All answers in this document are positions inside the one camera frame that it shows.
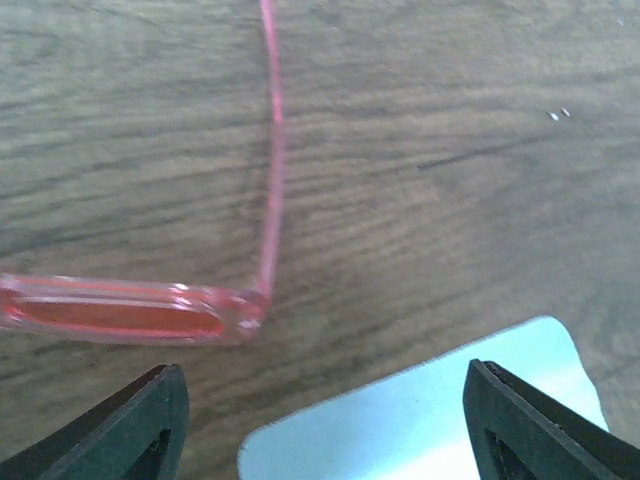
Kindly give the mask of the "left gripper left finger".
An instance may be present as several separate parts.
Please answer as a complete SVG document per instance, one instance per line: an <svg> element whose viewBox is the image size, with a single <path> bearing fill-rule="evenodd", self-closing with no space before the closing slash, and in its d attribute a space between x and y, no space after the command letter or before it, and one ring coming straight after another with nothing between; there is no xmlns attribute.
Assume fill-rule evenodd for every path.
<svg viewBox="0 0 640 480"><path fill-rule="evenodd" d="M158 365L1 462L3 479L174 479L189 421L178 365Z"/></svg>

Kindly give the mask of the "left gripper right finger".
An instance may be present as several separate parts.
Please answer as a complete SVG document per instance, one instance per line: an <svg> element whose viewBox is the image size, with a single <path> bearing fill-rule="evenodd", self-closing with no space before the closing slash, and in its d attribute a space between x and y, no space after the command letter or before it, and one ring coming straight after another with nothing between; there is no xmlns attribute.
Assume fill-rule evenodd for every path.
<svg viewBox="0 0 640 480"><path fill-rule="evenodd" d="M469 363L463 409L483 480L639 477L638 448L495 362Z"/></svg>

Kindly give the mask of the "light blue cleaning cloth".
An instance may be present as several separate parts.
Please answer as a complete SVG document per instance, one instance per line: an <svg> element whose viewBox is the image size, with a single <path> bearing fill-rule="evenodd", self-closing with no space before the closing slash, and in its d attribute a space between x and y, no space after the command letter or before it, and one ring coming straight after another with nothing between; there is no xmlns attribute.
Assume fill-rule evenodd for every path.
<svg viewBox="0 0 640 480"><path fill-rule="evenodd" d="M463 411L468 364L491 360L601 428L568 330L541 316L308 406L247 435L243 480L475 479Z"/></svg>

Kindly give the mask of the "red transparent sunglasses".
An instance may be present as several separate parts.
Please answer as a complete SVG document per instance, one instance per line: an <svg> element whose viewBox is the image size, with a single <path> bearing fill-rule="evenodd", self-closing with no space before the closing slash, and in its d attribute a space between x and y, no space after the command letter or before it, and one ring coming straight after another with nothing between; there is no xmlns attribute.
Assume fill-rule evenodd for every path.
<svg viewBox="0 0 640 480"><path fill-rule="evenodd" d="M286 142L274 4L260 4L271 97L271 161L263 241L245 289L68 276L2 274L1 326L109 344L237 345L272 304L284 206Z"/></svg>

